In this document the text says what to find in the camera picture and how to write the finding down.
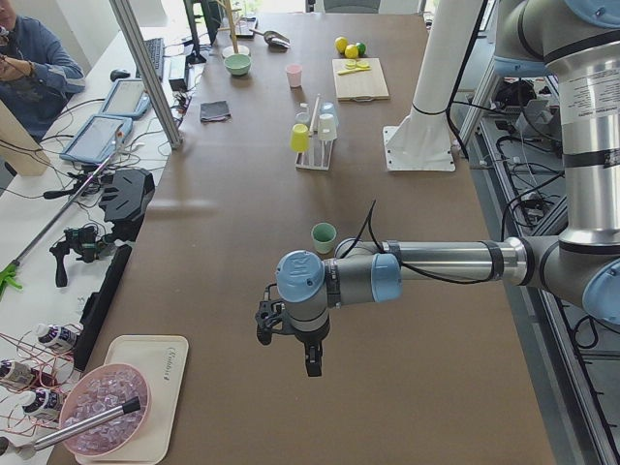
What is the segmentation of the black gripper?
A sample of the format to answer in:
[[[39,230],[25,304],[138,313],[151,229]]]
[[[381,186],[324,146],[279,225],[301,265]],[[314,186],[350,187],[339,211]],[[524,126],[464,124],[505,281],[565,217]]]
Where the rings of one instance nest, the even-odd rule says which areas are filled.
[[[321,342],[307,342],[308,334],[293,326],[293,310],[295,303],[283,297],[272,298],[271,290],[275,284],[269,284],[263,292],[263,299],[255,314],[257,324],[256,335],[262,345],[269,345],[273,334],[293,335],[304,344],[305,368],[309,377],[322,376],[323,346]]]

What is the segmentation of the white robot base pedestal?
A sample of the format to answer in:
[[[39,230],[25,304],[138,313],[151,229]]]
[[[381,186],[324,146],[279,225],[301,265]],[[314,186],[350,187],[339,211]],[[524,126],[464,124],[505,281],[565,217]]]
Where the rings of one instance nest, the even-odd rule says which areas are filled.
[[[454,171],[451,100],[473,48],[486,3],[441,1],[428,35],[411,111],[384,128],[389,171]]]

